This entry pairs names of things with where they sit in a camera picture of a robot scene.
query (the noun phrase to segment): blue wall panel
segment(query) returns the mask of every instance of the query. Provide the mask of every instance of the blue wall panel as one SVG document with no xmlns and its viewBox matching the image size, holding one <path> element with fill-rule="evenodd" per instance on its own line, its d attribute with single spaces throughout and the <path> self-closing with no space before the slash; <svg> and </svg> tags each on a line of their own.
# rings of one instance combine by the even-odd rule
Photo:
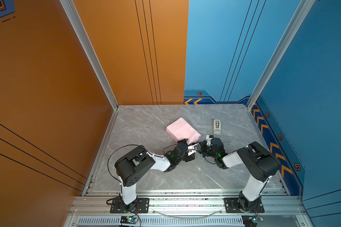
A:
<svg viewBox="0 0 341 227">
<path fill-rule="evenodd" d="M 322 206 L 310 215 L 332 219 L 341 212 L 327 205 L 341 201 L 341 0 L 315 1 L 261 96 L 305 168 L 304 204 Z M 316 226 L 332 226 L 321 217 Z"/>
<path fill-rule="evenodd" d="M 341 227 L 341 214 L 311 218 L 315 227 L 332 226 Z"/>
<path fill-rule="evenodd" d="M 249 96 L 299 2 L 190 0 L 185 90 L 217 102 Z"/>
</svg>

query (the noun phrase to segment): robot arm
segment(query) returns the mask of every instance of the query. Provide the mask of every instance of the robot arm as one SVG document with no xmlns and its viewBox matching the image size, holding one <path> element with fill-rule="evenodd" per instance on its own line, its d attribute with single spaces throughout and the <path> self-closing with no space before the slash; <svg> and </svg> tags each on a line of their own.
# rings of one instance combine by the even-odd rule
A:
<svg viewBox="0 0 341 227">
<path fill-rule="evenodd" d="M 188 152 L 186 143 L 178 143 L 173 151 L 157 155 L 138 146 L 115 163 L 116 172 L 121 182 L 121 198 L 127 210 L 131 211 L 136 203 L 136 182 L 150 170 L 169 172 L 173 170 Z"/>
<path fill-rule="evenodd" d="M 250 172 L 245 188 L 239 194 L 240 210 L 249 212 L 258 205 L 260 193 L 280 168 L 279 161 L 258 142 L 253 142 L 219 160 L 219 167 L 226 169 L 244 163 Z"/>
</svg>

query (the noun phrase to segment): metal vent grille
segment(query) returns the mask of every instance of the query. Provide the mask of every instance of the metal vent grille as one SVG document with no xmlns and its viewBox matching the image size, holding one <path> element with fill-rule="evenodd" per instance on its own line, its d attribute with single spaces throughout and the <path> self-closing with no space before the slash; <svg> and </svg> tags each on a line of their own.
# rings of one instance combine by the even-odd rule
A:
<svg viewBox="0 0 341 227">
<path fill-rule="evenodd" d="M 80 216 L 77 225 L 87 226 L 119 226 L 120 216 Z M 140 216 L 142 227 L 182 227 L 182 226 L 244 226 L 241 216 L 216 216 L 205 219 L 197 218 L 165 218 L 162 216 Z"/>
<path fill-rule="evenodd" d="M 164 218 L 164 217 L 156 217 L 156 218 L 142 218 L 141 225 L 143 226 L 209 226 L 209 225 L 217 225 L 217 226 L 230 226 L 230 225 L 238 225 L 244 226 L 242 223 L 241 216 L 235 216 L 232 218 L 205 218 L 205 219 L 197 219 L 197 218 L 182 218 L 182 219 L 173 219 L 173 218 Z"/>
<path fill-rule="evenodd" d="M 115 218 L 113 217 L 108 217 L 108 216 L 84 216 L 80 217 L 78 220 L 78 225 L 83 225 L 83 224 L 118 224 L 119 218 L 116 216 Z"/>
</svg>

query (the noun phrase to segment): black cable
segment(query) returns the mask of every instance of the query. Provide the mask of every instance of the black cable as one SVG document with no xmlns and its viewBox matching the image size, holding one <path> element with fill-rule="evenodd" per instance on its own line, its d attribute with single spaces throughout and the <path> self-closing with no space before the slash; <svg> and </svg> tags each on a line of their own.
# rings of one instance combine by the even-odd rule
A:
<svg viewBox="0 0 341 227">
<path fill-rule="evenodd" d="M 136 216 L 138 217 L 138 219 L 139 219 L 139 221 L 140 221 L 139 227 L 141 227 L 141 219 L 140 219 L 139 215 L 136 214 Z"/>
<path fill-rule="evenodd" d="M 107 204 L 107 205 L 112 205 L 112 202 L 109 203 L 109 201 L 110 201 L 110 200 L 113 200 L 113 199 L 115 199 L 115 198 L 117 198 L 117 197 L 120 197 L 120 195 L 118 195 L 118 196 L 116 196 L 116 197 L 113 197 L 113 198 L 111 198 L 111 199 L 106 200 L 106 204 Z"/>
<path fill-rule="evenodd" d="M 137 145 L 137 144 L 128 144 L 128 145 L 125 145 L 125 146 L 122 146 L 121 148 L 124 148 L 124 147 L 127 147 L 127 146 L 140 146 L 140 147 L 143 147 L 145 150 L 146 148 L 143 146 L 143 145 Z M 110 158 L 113 154 L 115 154 L 115 152 L 117 152 L 118 150 L 120 150 L 121 148 L 118 148 L 116 149 L 110 156 L 109 156 L 109 159 L 107 160 L 107 171 L 109 172 L 109 174 L 112 176 L 112 178 L 114 178 L 115 180 L 117 180 L 118 182 L 121 183 L 121 181 L 119 179 L 117 179 L 116 177 L 114 177 L 111 173 L 110 173 L 110 169 L 109 169 L 109 161 L 110 161 Z"/>
<path fill-rule="evenodd" d="M 206 159 L 206 157 L 205 157 L 205 160 L 206 160 L 207 162 L 209 162 L 209 161 Z M 211 163 L 211 164 L 216 164 L 216 162 L 215 162 L 215 163 L 209 162 L 209 163 Z"/>
<path fill-rule="evenodd" d="M 175 145 L 178 145 L 178 144 L 172 144 L 172 145 L 170 145 L 170 146 L 164 148 L 164 149 L 163 149 L 163 154 L 165 154 L 165 152 L 164 152 L 165 149 L 167 149 L 167 148 L 169 148 L 169 147 L 172 147 L 172 146 L 175 146 Z"/>
<path fill-rule="evenodd" d="M 264 219 L 261 215 L 259 215 L 259 213 L 256 211 L 256 209 L 254 209 L 254 210 L 255 210 L 256 217 L 260 216 L 262 219 Z"/>
</svg>

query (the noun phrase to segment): mounting screw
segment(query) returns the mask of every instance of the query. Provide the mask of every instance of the mounting screw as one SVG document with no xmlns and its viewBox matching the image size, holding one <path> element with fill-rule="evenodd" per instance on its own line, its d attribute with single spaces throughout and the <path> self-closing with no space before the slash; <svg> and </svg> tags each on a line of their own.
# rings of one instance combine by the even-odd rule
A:
<svg viewBox="0 0 341 227">
<path fill-rule="evenodd" d="M 301 171 L 301 165 L 299 165 L 299 163 L 294 163 L 294 168 L 297 171 Z"/>
</svg>

